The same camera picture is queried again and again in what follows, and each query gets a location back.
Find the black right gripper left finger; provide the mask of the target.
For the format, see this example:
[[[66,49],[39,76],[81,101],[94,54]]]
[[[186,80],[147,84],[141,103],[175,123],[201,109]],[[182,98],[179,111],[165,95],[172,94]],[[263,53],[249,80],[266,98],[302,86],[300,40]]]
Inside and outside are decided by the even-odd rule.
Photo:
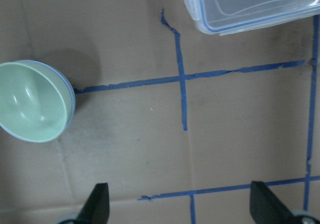
[[[110,217],[108,183],[97,183],[75,219],[76,224],[107,224]]]

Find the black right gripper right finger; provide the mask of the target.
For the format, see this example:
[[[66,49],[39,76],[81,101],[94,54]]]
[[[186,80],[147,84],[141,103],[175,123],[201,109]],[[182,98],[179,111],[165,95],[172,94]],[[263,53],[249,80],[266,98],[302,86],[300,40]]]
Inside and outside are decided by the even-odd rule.
[[[249,212],[256,224],[294,224],[295,216],[263,181],[250,184]]]

